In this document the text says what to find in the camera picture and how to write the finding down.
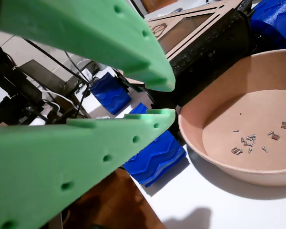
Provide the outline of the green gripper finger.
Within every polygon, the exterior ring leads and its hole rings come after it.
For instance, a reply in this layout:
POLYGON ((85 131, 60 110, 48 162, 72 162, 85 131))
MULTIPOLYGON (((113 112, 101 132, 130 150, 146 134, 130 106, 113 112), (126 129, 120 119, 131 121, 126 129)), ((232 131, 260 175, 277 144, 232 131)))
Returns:
POLYGON ((0 0, 0 31, 117 68, 148 89, 175 88, 151 28, 123 0, 0 0))
POLYGON ((165 132, 173 109, 0 125, 0 229, 38 229, 165 132))

